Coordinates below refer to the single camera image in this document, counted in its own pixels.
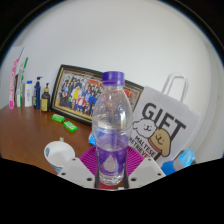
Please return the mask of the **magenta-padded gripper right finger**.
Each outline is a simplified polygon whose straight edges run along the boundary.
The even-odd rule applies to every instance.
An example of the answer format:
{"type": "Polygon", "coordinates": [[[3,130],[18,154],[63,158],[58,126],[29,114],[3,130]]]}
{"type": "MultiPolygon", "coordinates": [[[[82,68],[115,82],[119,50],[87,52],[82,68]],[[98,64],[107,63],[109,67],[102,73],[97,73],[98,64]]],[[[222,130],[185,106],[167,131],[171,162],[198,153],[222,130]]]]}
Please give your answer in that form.
{"type": "Polygon", "coordinates": [[[163,177],[164,172],[153,158],[144,158],[135,149],[128,148],[124,177],[126,189],[140,188],[163,177]]]}

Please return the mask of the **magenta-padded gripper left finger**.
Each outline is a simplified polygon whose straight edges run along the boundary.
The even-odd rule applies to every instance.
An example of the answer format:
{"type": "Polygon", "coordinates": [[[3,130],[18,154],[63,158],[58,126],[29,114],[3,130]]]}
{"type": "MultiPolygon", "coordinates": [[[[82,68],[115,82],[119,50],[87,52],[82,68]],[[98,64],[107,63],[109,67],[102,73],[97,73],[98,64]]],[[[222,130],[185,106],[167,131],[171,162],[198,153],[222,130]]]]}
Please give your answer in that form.
{"type": "Polygon", "coordinates": [[[58,176],[84,188],[98,188],[99,172],[96,149],[92,147],[79,158],[71,158],[58,176]]]}

